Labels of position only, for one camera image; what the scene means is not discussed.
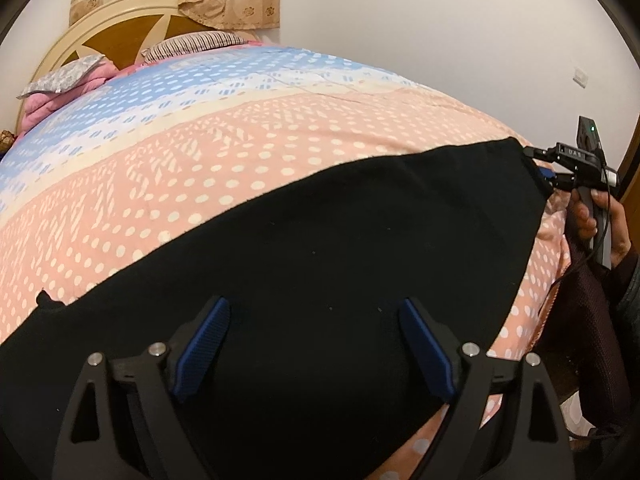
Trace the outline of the dark jacket right forearm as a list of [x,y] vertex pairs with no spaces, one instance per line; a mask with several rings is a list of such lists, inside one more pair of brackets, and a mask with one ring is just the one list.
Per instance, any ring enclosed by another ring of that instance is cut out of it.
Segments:
[[612,270],[612,306],[616,314],[631,320],[639,312],[639,254],[631,247]]

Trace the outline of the person's right hand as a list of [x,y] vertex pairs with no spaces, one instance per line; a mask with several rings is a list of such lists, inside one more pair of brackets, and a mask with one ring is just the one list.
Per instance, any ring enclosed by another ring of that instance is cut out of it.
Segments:
[[[607,192],[590,190],[593,205],[607,209],[611,215],[611,266],[615,268],[626,257],[631,248],[624,206]],[[568,207],[570,218],[575,221],[579,237],[588,242],[598,232],[597,221],[589,212],[577,190],[570,196]]]

